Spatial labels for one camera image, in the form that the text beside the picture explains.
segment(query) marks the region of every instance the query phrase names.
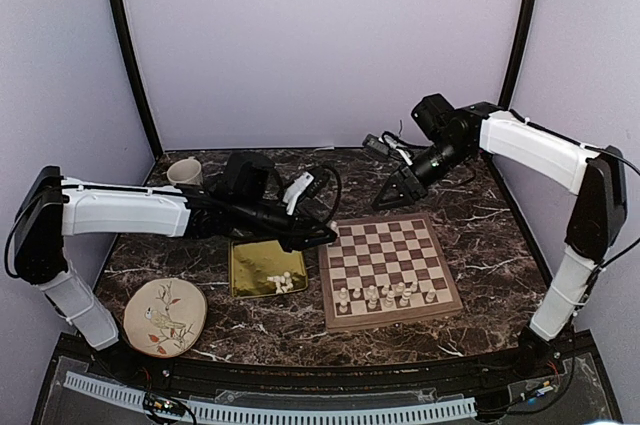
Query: gray wall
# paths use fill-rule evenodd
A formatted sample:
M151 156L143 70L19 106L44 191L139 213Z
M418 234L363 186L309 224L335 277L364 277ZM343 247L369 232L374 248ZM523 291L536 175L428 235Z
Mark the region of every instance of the gray wall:
M40 168L141 183L152 165L108 0L0 0L0 238ZM110 236L68 240L90 283ZM0 274L3 423L30 423L64 323L42 294Z
M168 149L359 145L497 100L520 0L126 0ZM416 127L408 138L419 139Z
M614 144L640 163L638 0L538 0L514 108L582 141ZM552 269L573 199L543 177L501 163ZM630 217L616 248L640 234L640 181L627 175ZM640 251L605 273L579 317L591 328L626 421L640 422Z

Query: white cup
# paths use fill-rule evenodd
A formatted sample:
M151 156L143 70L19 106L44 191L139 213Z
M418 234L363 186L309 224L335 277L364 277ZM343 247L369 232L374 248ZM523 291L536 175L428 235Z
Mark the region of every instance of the white cup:
M179 160L167 170L171 185L202 185L202 165L194 157Z

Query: chessboard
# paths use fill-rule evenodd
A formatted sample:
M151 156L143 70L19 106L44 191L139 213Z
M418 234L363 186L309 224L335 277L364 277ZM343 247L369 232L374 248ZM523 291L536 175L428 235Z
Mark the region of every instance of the chessboard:
M328 331L450 317L462 310L426 214L339 221L338 239L319 254ZM403 289L411 293L403 296Z

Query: marble table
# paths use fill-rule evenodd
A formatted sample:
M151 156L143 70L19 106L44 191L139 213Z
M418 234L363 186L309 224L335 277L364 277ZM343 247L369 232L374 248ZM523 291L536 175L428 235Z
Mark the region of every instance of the marble table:
M341 173L343 199L336 215L376 214L370 203L395 168L361 149L263 150L286 179L329 161ZM169 165L195 156L205 177L220 172L229 151L171 152L163 156L149 185L165 184ZM456 183L476 173L467 185ZM330 203L331 194L318 198ZM482 160L457 167L432 186L429 196L385 215L426 212L458 287L463 311L446 320L327 333L316 250L305 252L305 292L238 300L228 286L228 241L181 240L150 235L121 236L96 293L122 319L124 307L144 283L179 277L200 287L209 311L204 331L188 358L255 365L362 366L470 356L514 347L517 334L542 299L546 286L514 216Z

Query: white chess piece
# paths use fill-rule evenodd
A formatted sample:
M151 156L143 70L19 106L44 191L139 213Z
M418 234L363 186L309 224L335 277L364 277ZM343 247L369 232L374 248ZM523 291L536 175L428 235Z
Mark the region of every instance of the white chess piece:
M391 307L394 303L394 297L396 296L396 293L393 290L389 290L389 293L387 293L387 298L384 300L384 304L387 307Z
M427 292L427 303L431 303L435 300L436 298L436 291L435 289L431 289Z

